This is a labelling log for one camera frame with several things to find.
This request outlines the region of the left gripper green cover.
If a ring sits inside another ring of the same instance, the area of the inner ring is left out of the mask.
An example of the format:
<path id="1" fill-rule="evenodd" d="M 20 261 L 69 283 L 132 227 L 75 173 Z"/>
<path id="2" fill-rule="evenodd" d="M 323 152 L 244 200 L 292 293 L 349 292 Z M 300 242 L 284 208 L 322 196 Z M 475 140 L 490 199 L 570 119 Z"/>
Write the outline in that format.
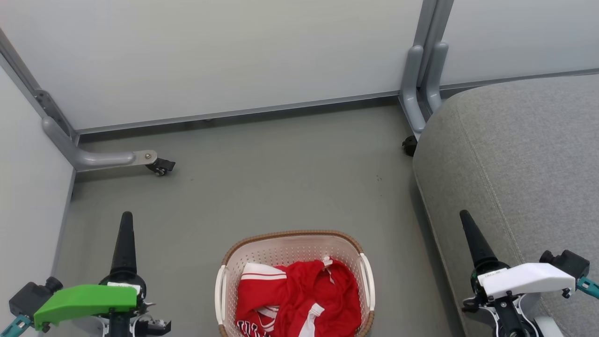
<path id="1" fill-rule="evenodd" d="M 114 274 L 129 272 L 133 274 Z M 47 332 L 61 322 L 93 318 L 101 337 L 162 337 L 172 323 L 148 315 L 147 286 L 137 275 L 133 214 L 121 217 L 110 275 L 98 285 L 78 285 L 58 290 L 34 313 L 36 331 Z"/>

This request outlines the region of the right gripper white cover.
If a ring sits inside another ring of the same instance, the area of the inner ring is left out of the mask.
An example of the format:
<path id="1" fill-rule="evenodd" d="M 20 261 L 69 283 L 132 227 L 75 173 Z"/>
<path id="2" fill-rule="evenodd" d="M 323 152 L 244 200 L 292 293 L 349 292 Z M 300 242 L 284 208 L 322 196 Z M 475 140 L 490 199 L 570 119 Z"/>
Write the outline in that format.
<path id="1" fill-rule="evenodd" d="M 500 269 L 469 211 L 459 215 L 475 271 L 486 272 L 474 278 L 475 295 L 463 301 L 461 310 L 492 327 L 492 337 L 564 337 L 553 318 L 532 315 L 541 293 L 565 291 L 569 296 L 575 278 L 548 263 Z"/>

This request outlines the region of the white perforated laundry basket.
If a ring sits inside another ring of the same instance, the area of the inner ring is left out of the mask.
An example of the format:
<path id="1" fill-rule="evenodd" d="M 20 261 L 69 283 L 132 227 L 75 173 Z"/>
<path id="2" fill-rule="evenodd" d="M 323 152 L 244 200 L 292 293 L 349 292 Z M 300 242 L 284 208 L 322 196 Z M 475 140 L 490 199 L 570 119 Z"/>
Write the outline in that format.
<path id="1" fill-rule="evenodd" d="M 370 262 L 350 235 L 334 230 L 298 230 L 255 235 L 239 241 L 225 254 L 216 276 L 214 307 L 220 337 L 242 337 L 234 324 L 237 286 L 247 263 L 288 266 L 329 256 L 349 268 L 357 280 L 361 326 L 356 337 L 370 337 L 376 288 Z"/>

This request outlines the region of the grey partition corner post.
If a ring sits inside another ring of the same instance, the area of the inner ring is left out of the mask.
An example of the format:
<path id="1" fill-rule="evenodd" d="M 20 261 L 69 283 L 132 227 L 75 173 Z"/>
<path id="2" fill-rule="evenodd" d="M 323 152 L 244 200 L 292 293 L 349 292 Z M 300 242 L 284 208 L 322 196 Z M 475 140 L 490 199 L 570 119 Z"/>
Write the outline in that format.
<path id="1" fill-rule="evenodd" d="M 46 90 L 43 90 L 39 85 L 38 81 L 30 72 L 21 56 L 17 53 L 16 49 L 13 47 L 1 28 L 0 54 L 8 62 L 9 66 L 11 66 L 26 89 L 33 95 L 39 107 L 41 107 L 41 109 L 44 111 L 44 114 L 48 117 L 51 117 L 58 124 L 58 126 L 60 126 L 62 131 L 66 133 L 71 141 L 76 141 L 78 138 L 77 132 L 73 130 L 64 113 L 62 113 L 61 109 L 54 102 L 51 94 Z"/>

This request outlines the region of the grey fabric sofa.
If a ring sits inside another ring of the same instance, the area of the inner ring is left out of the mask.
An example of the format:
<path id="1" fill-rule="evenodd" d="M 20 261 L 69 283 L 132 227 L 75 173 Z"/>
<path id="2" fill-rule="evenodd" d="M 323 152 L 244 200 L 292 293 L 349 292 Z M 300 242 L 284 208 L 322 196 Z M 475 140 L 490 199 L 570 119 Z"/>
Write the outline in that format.
<path id="1" fill-rule="evenodd" d="M 460 309 L 474 268 L 462 210 L 501 262 L 567 249 L 599 283 L 599 74 L 455 94 L 426 122 L 413 167 L 466 337 L 492 328 Z"/>

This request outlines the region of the short grey partition foot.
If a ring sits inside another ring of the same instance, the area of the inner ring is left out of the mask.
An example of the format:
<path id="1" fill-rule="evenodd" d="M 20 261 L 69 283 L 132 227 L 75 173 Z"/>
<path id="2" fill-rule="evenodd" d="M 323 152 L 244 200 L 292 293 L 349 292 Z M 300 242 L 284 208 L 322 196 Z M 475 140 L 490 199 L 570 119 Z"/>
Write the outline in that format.
<path id="1" fill-rule="evenodd" d="M 444 69 L 449 45 L 440 41 L 434 45 L 428 64 L 424 83 L 424 96 L 430 113 L 436 112 L 442 105 L 440 81 Z"/>

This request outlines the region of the long grey partition foot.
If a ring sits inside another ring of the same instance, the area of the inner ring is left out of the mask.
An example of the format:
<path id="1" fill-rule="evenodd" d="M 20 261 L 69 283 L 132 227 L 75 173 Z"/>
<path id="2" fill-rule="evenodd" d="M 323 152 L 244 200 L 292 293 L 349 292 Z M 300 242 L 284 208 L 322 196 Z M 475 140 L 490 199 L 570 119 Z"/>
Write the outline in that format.
<path id="1" fill-rule="evenodd" d="M 417 80 L 421 67 L 424 48 L 414 45 L 407 53 L 407 60 L 402 75 L 399 101 L 410 124 L 414 137 L 419 140 L 425 127 L 425 119 L 418 103 Z"/>

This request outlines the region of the grey partition foot with plate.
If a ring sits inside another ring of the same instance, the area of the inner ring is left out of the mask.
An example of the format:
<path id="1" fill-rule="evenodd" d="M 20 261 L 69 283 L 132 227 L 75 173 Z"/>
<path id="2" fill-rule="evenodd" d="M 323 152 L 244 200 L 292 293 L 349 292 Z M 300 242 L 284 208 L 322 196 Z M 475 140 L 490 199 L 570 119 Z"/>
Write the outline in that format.
<path id="1" fill-rule="evenodd" d="M 116 167 L 145 166 L 158 158 L 152 150 L 89 152 L 77 147 L 51 118 L 42 119 L 42 129 L 76 171 L 94 171 Z"/>

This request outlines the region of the red and white jersey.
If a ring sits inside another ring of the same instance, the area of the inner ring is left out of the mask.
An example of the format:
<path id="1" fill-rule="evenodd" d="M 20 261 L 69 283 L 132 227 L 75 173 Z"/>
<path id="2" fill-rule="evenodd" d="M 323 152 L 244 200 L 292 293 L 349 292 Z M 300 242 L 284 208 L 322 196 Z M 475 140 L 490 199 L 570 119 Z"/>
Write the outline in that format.
<path id="1" fill-rule="evenodd" d="M 244 337 L 355 337 L 362 324 L 355 276 L 343 263 L 248 263 L 237 287 L 235 326 Z"/>

